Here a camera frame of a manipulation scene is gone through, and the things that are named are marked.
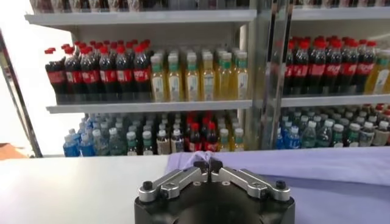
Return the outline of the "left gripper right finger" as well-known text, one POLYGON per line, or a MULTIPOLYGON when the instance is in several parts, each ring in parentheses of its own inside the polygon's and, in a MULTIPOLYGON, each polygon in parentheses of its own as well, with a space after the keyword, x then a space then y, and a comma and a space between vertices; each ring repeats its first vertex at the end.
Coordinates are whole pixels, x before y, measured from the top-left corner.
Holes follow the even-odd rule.
POLYGON ((209 174, 212 182, 233 183, 252 198, 271 196, 277 201, 288 201, 291 197, 291 190, 284 181, 271 183, 247 169, 223 166, 220 160, 209 160, 209 174))

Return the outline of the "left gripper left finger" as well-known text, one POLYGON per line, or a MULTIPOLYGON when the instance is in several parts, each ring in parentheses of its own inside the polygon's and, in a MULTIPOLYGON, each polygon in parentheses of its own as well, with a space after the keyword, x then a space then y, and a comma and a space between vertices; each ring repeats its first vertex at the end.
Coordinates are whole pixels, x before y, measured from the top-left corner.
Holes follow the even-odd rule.
POLYGON ((151 203, 159 197, 170 200, 179 197, 189 184, 207 180, 208 163, 196 161, 192 167, 173 170, 155 181, 144 181, 138 189, 138 199, 143 203, 151 203))

